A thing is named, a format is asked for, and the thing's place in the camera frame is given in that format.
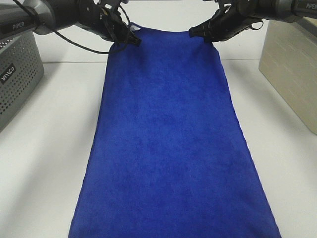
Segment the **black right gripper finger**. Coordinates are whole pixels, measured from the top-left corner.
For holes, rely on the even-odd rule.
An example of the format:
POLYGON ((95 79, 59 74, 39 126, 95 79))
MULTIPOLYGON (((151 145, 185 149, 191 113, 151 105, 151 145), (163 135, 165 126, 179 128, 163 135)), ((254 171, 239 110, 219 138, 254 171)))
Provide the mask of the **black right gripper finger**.
POLYGON ((211 22, 205 21, 195 27, 189 29, 189 36, 192 37, 202 37, 205 42, 213 42, 211 22))

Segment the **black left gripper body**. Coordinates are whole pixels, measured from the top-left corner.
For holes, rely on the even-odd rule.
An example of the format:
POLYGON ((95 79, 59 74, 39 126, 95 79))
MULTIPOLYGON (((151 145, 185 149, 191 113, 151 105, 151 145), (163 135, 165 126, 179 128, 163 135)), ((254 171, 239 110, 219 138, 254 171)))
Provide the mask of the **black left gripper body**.
POLYGON ((99 35, 106 41, 124 40, 124 22, 118 8, 120 0, 77 0, 78 21, 76 26, 99 35))

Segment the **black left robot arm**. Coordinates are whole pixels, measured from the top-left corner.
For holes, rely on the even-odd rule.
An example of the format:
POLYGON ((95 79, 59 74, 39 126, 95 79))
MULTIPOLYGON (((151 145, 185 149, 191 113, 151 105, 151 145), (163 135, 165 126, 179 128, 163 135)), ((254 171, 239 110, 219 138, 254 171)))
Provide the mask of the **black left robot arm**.
POLYGON ((28 31, 47 35, 73 25, 116 45, 138 46, 131 24, 119 11, 120 0, 25 0, 0 6, 0 38, 9 40, 28 31))

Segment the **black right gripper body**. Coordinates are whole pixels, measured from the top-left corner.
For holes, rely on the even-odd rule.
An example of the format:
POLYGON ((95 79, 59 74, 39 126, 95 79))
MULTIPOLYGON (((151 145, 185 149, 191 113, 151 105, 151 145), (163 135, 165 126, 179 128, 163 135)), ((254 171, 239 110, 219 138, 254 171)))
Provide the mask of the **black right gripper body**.
POLYGON ((208 38, 211 42, 231 39, 260 22, 255 16, 257 0, 218 0, 219 9, 208 22, 208 38))

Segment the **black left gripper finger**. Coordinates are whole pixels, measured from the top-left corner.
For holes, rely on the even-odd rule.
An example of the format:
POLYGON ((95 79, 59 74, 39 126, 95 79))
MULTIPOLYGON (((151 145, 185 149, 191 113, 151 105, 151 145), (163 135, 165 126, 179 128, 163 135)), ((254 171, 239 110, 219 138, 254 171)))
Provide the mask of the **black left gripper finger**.
POLYGON ((120 46, 120 44, 131 44, 134 46, 139 46, 142 41, 133 33, 133 31, 130 29, 130 25, 124 22, 114 22, 113 32, 114 44, 118 47, 120 46))

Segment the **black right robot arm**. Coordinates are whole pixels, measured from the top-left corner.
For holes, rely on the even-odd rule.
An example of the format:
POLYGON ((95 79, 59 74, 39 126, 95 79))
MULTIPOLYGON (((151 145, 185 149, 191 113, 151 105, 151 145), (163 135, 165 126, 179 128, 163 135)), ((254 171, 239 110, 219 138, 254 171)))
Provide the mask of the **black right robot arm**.
POLYGON ((302 17, 316 19, 315 0, 217 0, 219 9, 212 18, 189 29, 190 37, 205 42, 227 41, 252 29, 263 20, 293 23, 302 17))

